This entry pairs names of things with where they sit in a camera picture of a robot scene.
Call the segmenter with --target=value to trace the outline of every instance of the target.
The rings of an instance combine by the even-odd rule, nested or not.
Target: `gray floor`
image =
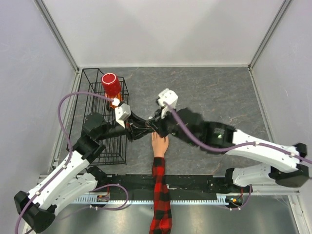
[[[159,92],[169,88],[179,96],[177,109],[190,107],[206,120],[230,124],[242,131],[268,139],[254,88],[247,68],[103,68],[124,76],[133,112],[142,118],[153,115]],[[96,78],[94,71],[87,71]],[[88,90],[82,80],[80,90]],[[76,110],[72,141],[80,135],[86,96],[80,96]],[[60,158],[66,155],[65,144]],[[106,173],[149,174],[153,162],[150,137],[128,144],[127,164],[102,166]],[[167,174],[223,175],[230,167],[248,167],[258,162],[238,156],[210,155],[170,136],[166,154]]]
[[[57,218],[87,205],[69,205]],[[147,234],[151,205],[131,205],[120,211],[86,209],[54,223],[44,234]],[[241,211],[212,205],[173,205],[171,234],[298,234],[287,196],[252,196]]]

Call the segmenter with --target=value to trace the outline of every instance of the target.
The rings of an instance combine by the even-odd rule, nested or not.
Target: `plaid sleeve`
[[[154,188],[154,217],[150,234],[169,234],[172,227],[170,198],[165,176],[165,159],[155,157],[153,163]]]

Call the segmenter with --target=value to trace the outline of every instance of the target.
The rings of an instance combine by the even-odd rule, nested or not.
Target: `wall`
[[[47,173],[57,105],[75,73],[33,1],[3,1],[0,22],[0,232],[8,234],[14,195]]]
[[[241,66],[283,0],[44,0],[79,66]]]
[[[275,141],[312,152],[312,1],[295,0],[253,69]],[[301,189],[312,218],[312,181]]]

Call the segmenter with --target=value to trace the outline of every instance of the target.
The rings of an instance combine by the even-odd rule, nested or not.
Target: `wire rack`
[[[80,91],[81,83],[87,81],[87,83],[89,84],[88,89],[85,90],[86,88],[84,88],[84,89],[81,89],[81,91],[88,91],[90,93],[104,95],[105,92],[100,82],[101,77],[103,75],[104,73],[99,68],[83,69],[81,72],[81,78],[80,78],[80,84],[79,84],[78,90]],[[124,77],[118,77],[118,79],[121,85],[122,100],[128,104],[129,92],[128,92],[125,79]],[[69,137],[71,136],[74,122],[82,119],[81,116],[75,116],[77,104],[78,104],[78,97],[76,99],[75,106],[74,106],[74,113],[73,113],[73,117],[72,117],[72,121],[70,125]],[[83,120],[80,125],[81,127],[85,123],[86,117],[89,114],[94,113],[94,112],[98,112],[102,114],[107,122],[112,122],[113,120],[115,120],[114,110],[109,110],[110,109],[109,103],[103,99],[88,95],[86,97],[86,101],[84,105],[85,106],[84,106]],[[93,163],[91,163],[90,165],[98,166],[98,165],[113,165],[113,164],[125,164],[126,163],[127,137],[125,135],[102,140],[101,142],[106,146],[106,148],[100,154],[100,156],[96,158],[93,161]]]

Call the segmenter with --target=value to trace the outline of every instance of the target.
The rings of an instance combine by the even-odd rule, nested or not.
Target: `red cup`
[[[115,97],[121,92],[121,85],[114,73],[106,73],[102,76],[101,81],[107,96]]]

